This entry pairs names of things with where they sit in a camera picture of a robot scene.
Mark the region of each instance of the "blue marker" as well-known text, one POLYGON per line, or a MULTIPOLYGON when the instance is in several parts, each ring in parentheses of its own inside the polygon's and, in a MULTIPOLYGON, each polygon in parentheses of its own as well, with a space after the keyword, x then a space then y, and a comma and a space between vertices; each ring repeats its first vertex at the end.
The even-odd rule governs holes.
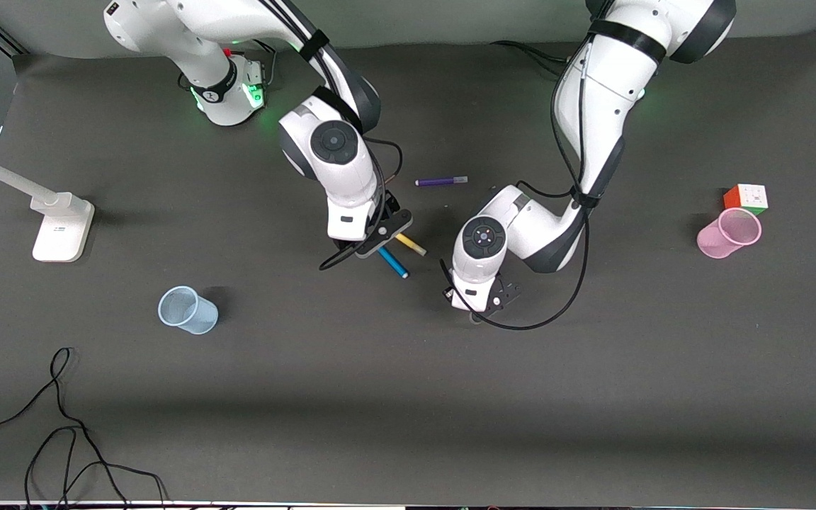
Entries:
POLYGON ((402 278, 408 278, 410 276, 408 274, 408 270, 406 270, 406 268, 402 264, 400 264, 399 261, 396 261, 395 257, 392 257, 392 253, 390 253, 388 249, 385 248, 385 246, 384 247, 382 246, 382 248, 379 249, 379 252, 380 255, 382 255, 382 257, 386 259, 386 262, 389 263, 389 266, 392 267, 392 270, 395 270, 395 272, 397 272, 399 276, 401 276, 402 278))

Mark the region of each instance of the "gray table surface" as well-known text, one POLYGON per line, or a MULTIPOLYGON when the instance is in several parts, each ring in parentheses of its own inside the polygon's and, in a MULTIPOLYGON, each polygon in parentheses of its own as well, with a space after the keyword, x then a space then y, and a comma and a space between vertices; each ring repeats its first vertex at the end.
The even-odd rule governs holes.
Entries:
MULTIPOLYGON (((69 410, 175 500, 816 507, 816 33, 664 65, 593 216, 579 300, 527 334, 447 306, 436 257, 490 186, 569 186, 553 82, 495 46, 343 54, 382 96, 372 135, 405 149, 392 190, 431 252, 392 246, 409 280, 379 257, 317 272, 334 251, 323 191, 276 144, 318 82, 297 56, 281 58, 268 109, 233 128, 194 109, 166 60, 17 62, 0 164, 97 216, 80 261, 41 264, 39 217, 0 184, 0 419, 74 346, 69 410), (412 185, 443 175, 470 182, 412 185), (736 183, 767 186, 764 238, 707 259, 694 235, 736 183), (178 284, 220 306, 207 336, 157 319, 178 284)), ((578 258, 550 276, 509 258, 527 290, 503 322, 566 300, 578 258)), ((23 498, 33 451, 64 423, 54 398, 0 431, 0 499, 23 498)), ((58 496, 58 448, 40 497, 58 496)), ((147 479, 119 482, 156 499, 147 479)), ((101 474, 83 485, 78 497, 114 499, 101 474)))

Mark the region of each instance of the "plastic cup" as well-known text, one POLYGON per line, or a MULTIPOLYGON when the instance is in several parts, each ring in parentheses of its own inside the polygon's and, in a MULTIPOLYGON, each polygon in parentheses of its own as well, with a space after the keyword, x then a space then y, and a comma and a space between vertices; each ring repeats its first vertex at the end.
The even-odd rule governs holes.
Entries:
POLYGON ((724 210, 713 223, 697 234, 697 246, 712 259, 725 259, 736 249, 761 239, 761 222, 750 210, 733 207, 724 210))
POLYGON ((216 326, 220 311, 216 305, 197 295, 191 287, 172 288, 159 300, 159 320, 185 332, 202 335, 216 326))

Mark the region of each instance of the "blue plastic cup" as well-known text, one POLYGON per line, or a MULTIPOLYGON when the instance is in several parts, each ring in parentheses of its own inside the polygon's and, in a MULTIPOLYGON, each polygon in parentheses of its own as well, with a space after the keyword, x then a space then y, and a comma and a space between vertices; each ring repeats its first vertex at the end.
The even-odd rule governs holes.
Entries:
POLYGON ((216 305, 197 295, 191 287, 179 285, 159 300, 159 320, 166 326, 175 326, 185 332, 202 335, 216 326, 220 311, 216 305))

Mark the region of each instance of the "robotic arm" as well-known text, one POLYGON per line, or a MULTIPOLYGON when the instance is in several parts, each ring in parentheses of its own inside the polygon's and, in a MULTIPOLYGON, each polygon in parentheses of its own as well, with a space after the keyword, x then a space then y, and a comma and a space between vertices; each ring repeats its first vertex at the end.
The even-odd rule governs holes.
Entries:
MULTIPOLYGON (((324 86, 279 120, 280 145, 299 174, 326 189, 328 235, 345 242, 367 238, 369 219, 385 197, 377 193, 383 183, 361 135, 377 125, 380 98, 294 4, 114 0, 103 18, 113 38, 127 49, 155 52, 175 62, 191 82, 198 107, 217 125, 243 123, 263 106, 259 63, 226 56, 217 42, 275 38, 292 45, 323 77, 324 86)), ((409 224, 393 229, 391 236, 409 224)))
POLYGON ((554 128, 558 125, 581 161, 572 200, 556 216, 507 186, 465 223, 451 271, 450 301, 458 309, 467 310, 467 303, 476 312, 487 310, 506 249, 538 273, 559 271, 569 263, 585 215, 596 207, 618 167, 625 149, 625 117, 638 94, 664 57, 684 64, 699 60, 725 39, 735 19, 735 0, 586 3, 593 23, 557 83, 551 113, 554 128), (496 237, 490 239, 490 232, 496 237))

